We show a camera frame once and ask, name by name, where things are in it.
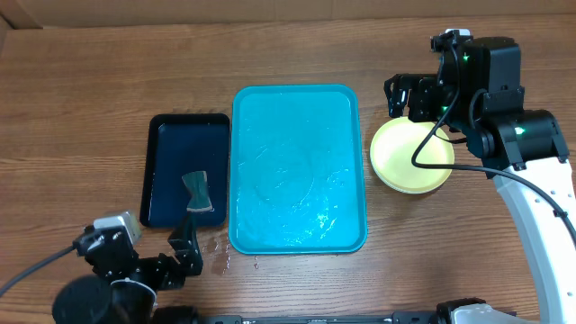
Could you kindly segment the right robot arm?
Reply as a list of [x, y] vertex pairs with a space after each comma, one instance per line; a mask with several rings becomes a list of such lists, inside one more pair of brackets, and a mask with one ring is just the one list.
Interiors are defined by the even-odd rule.
[[575, 192], [570, 152], [555, 117], [528, 110], [521, 51], [508, 37], [449, 30], [430, 40], [435, 74], [398, 74], [383, 90], [392, 118], [465, 136], [477, 170], [496, 186], [517, 227], [543, 323], [575, 320]]

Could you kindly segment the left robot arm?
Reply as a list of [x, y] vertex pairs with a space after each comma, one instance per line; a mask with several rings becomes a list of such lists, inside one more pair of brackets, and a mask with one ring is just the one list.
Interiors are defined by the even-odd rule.
[[141, 258], [141, 236], [133, 213], [103, 217], [84, 229], [72, 248], [92, 267], [92, 275], [67, 284], [52, 304], [57, 323], [150, 323], [159, 291], [176, 290], [203, 270], [192, 215], [170, 234], [172, 256]]

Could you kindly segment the green scouring sponge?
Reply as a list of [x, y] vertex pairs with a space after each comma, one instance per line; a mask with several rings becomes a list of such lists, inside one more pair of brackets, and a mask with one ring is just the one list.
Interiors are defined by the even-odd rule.
[[207, 173], [194, 171], [183, 175], [182, 180], [191, 196], [187, 210], [189, 212], [211, 212], [213, 207], [209, 195]]

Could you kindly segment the yellow-green plate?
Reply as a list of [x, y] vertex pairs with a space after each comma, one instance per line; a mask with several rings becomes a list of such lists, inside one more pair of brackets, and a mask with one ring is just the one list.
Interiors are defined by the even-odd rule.
[[405, 194], [436, 190], [451, 175], [449, 169], [413, 166], [411, 158], [433, 129], [433, 122], [413, 122], [406, 117], [387, 121], [373, 136], [370, 161], [374, 172], [390, 188]]

